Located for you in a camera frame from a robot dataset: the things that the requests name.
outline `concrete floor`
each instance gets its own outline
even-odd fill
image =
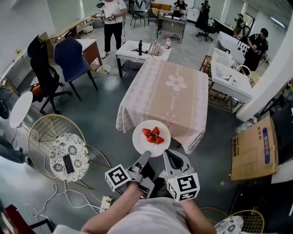
[[[154,23],[149,27],[138,26],[138,28],[127,32],[127,39],[139,40],[140,32],[151,36],[154,28]],[[100,51],[103,51],[103,34],[101,30],[95,30],[90,36],[94,37],[96,35],[99,38],[98,46]],[[194,25],[188,24],[182,44],[172,38],[173,50],[170,61],[199,69],[204,55],[208,53],[212,44],[205,42],[203,38],[195,37],[196,32],[197,29]],[[166,37],[161,35],[159,37],[158,41],[163,43]],[[182,57],[183,51],[185,51],[186,58]],[[104,60],[104,63],[112,66],[111,74],[118,74],[118,71],[115,70],[117,65],[114,53],[111,53]],[[115,123],[119,104],[133,77],[128,76],[127,79],[121,80],[114,75],[92,74],[99,88],[98,92],[94,89],[89,78],[84,75],[73,82],[82,101],[79,101],[74,94],[72,96],[61,96],[56,99],[56,108],[61,111],[62,115],[68,117],[79,126],[84,133],[87,144],[97,147],[103,152],[112,166],[121,163],[124,167],[128,167],[139,156],[132,144],[133,129],[123,134],[123,132],[115,128]],[[60,89],[71,90],[68,84],[65,84]],[[47,113],[52,112],[50,104],[45,111]],[[234,115],[214,107],[208,107],[206,133],[194,152],[188,155],[199,176],[201,191],[195,199],[199,207],[217,207],[227,213],[231,208],[236,190],[240,185],[238,182],[231,182],[229,177],[231,170],[231,138],[235,135],[235,129],[240,124],[240,121]],[[5,138],[11,141],[15,131],[9,128],[8,121],[0,121],[0,128],[5,131]],[[27,153],[27,132],[18,129],[16,139],[17,146],[23,147],[24,152]],[[176,145],[177,142],[172,140],[170,148],[184,154],[183,149],[177,149]],[[37,167],[42,170],[43,159],[33,157],[37,162]],[[151,158],[150,164],[154,168],[156,175],[158,175],[163,169],[163,158]],[[91,163],[89,171],[82,180],[94,189],[93,194],[100,200],[105,195],[115,199],[119,197],[118,193],[111,192],[104,179],[104,173],[107,170],[105,167]],[[54,181],[44,177],[33,167],[19,165],[1,157],[0,171],[0,199],[2,206],[7,207],[9,204],[14,204],[28,224],[36,223],[37,220],[33,216],[34,211],[28,208],[27,215],[25,205],[32,204],[37,211],[42,210],[45,201],[54,194]],[[58,193],[63,192],[64,184],[59,182],[57,184],[59,186]],[[69,184],[68,188],[82,192],[87,196],[91,204],[100,206],[100,202],[90,194],[88,189],[76,184]],[[75,206],[85,204],[84,198],[80,195],[69,193],[68,196]],[[74,229],[80,229],[89,218],[95,215],[90,207],[80,209],[71,207],[64,195],[54,197],[49,201],[42,214],[48,216],[55,224],[64,224]],[[50,233],[47,228],[42,228],[42,231],[44,234]]]

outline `white pillar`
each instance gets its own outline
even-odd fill
[[[222,15],[221,15],[221,19],[220,19],[220,21],[222,23],[225,23],[225,21],[226,21],[227,14],[228,14],[228,11],[229,11],[229,8],[230,8],[230,4],[231,4],[231,0],[225,0],[225,5],[224,5]]]
[[[260,81],[253,87],[254,98],[236,115],[238,119],[247,121],[260,111],[267,102],[293,77],[293,17],[275,58],[267,68]]]
[[[241,14],[244,16],[246,14],[247,11],[247,6],[248,6],[248,2],[244,2],[243,7],[242,7],[242,11]]]

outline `navy blue chair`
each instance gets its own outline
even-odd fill
[[[82,45],[74,38],[69,37],[55,46],[54,60],[62,68],[65,82],[68,82],[79,100],[77,91],[72,83],[73,80],[87,73],[92,80],[96,90],[98,90],[93,80],[90,65],[82,55]]]

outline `white desk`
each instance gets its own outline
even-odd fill
[[[148,58],[158,58],[164,61],[167,61],[171,50],[172,49],[166,49],[164,46],[161,46],[159,56],[150,55],[147,53],[143,53],[141,56],[138,55],[138,52],[132,51],[138,48],[138,43],[135,41],[127,41],[119,50],[116,51],[116,59],[117,59],[117,65],[119,70],[120,78],[123,77],[122,75],[122,67],[121,66],[121,60],[120,59],[126,59],[133,62],[141,63],[143,64]],[[150,48],[149,43],[142,43],[142,51],[146,51]]]
[[[252,89],[248,77],[234,69],[218,63],[212,59],[212,84],[209,89],[220,91],[228,96],[236,98],[238,101],[247,103],[252,99]],[[236,79],[237,86],[232,85],[230,82],[224,80],[222,77],[225,75],[232,75]]]

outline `sofa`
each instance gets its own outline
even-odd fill
[[[157,8],[159,10],[166,10],[169,11],[171,9],[171,5],[167,4],[160,4],[160,3],[151,3],[150,8]]]

